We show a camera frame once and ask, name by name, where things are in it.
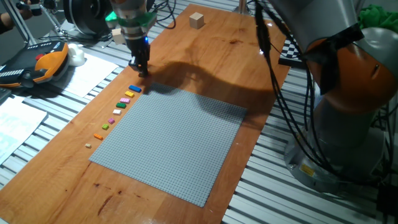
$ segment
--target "green lego brick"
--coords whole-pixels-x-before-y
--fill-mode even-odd
[[[102,129],[108,130],[108,128],[109,128],[109,125],[107,125],[107,124],[102,125]]]
[[[125,103],[116,103],[116,107],[125,109],[126,108],[126,104]]]

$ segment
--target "checkerboard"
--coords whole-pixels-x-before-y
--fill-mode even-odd
[[[299,52],[290,40],[285,40],[285,44],[281,53],[282,54],[279,57],[279,63],[281,65],[304,68],[302,61],[298,58]]]

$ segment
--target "orange lego brick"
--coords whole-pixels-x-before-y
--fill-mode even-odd
[[[99,140],[103,140],[104,137],[100,136],[99,134],[94,134],[94,137]]]

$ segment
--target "yellow lego brick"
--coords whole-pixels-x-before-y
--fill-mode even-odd
[[[126,96],[130,96],[130,97],[134,97],[134,93],[130,92],[130,91],[126,91],[124,93]]]

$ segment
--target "green object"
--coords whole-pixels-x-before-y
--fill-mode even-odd
[[[116,13],[114,13],[114,11],[112,11],[106,18],[105,18],[105,22],[113,22],[113,21],[117,21],[118,17],[116,16]]]
[[[108,130],[108,128],[109,128],[109,125],[107,125],[107,124],[102,125],[102,129]]]
[[[116,103],[116,107],[125,109],[126,108],[126,104],[125,103]]]
[[[361,29],[380,27],[398,33],[398,12],[387,12],[381,6],[372,4],[361,10],[359,26]]]

